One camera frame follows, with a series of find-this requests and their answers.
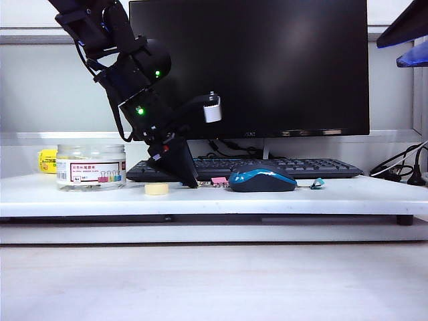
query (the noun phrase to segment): desk surface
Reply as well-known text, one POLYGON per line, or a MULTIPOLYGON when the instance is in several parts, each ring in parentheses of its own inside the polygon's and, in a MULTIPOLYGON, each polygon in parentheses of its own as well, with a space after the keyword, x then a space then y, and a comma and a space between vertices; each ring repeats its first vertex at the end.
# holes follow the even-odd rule
POLYGON ((4 247, 9 321, 422 321, 428 244, 4 247))
MULTIPOLYGON (((311 183, 300 180, 299 183, 311 183)), ((96 192, 63 192, 54 175, 34 174, 1 181, 2 217, 158 214, 385 214, 428 213, 428 189, 356 177, 329 179, 320 190, 235 193, 230 189, 189 189, 171 183, 170 193, 144 194, 142 185, 96 192)))

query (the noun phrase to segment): white shelf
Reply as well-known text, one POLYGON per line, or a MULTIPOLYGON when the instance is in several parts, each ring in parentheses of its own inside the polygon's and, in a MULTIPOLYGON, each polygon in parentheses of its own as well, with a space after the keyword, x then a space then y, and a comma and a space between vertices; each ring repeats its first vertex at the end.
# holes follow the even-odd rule
MULTIPOLYGON (((234 193, 230 189, 189 189, 170 184, 163 196, 144 194, 142 184, 113 191, 63 192, 55 175, 34 174, 1 181, 2 217, 166 214, 347 214, 424 215, 428 189, 357 177, 326 180, 320 190, 234 193)), ((300 180, 308 184, 311 180, 300 180)))

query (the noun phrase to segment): jar label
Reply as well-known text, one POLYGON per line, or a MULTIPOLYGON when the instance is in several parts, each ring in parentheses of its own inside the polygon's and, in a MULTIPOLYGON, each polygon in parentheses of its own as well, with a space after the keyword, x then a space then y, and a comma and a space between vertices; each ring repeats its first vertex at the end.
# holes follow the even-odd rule
POLYGON ((126 182, 125 160, 57 159, 57 182, 62 185, 99 185, 126 182))

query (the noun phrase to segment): yellow object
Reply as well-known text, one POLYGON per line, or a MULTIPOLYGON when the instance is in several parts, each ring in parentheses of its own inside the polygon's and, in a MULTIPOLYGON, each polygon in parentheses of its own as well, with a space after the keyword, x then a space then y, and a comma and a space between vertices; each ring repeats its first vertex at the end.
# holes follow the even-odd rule
POLYGON ((56 149, 39 151, 39 169, 43 173, 56 174, 56 149))
POLYGON ((147 183, 144 190, 146 195, 164 195, 169 193, 169 186, 166 183, 147 183))

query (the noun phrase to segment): masking tape roll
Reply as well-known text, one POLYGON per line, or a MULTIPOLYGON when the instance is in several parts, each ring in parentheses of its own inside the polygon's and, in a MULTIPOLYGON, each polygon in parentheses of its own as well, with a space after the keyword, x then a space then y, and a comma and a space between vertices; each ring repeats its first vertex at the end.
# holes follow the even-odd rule
POLYGON ((146 195, 164 195, 169 193, 169 186, 166 183, 148 183, 144 190, 146 195))

